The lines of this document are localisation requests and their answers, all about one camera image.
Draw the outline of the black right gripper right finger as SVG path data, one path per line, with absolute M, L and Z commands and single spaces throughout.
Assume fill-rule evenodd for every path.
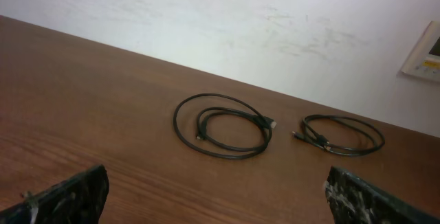
M 324 193 L 335 224 L 439 224 L 438 218 L 343 168 L 331 167 Z

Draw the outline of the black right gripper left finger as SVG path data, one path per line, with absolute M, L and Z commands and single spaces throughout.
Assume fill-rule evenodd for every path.
M 109 193 L 103 165 L 80 172 L 1 211 L 1 224 L 98 224 Z

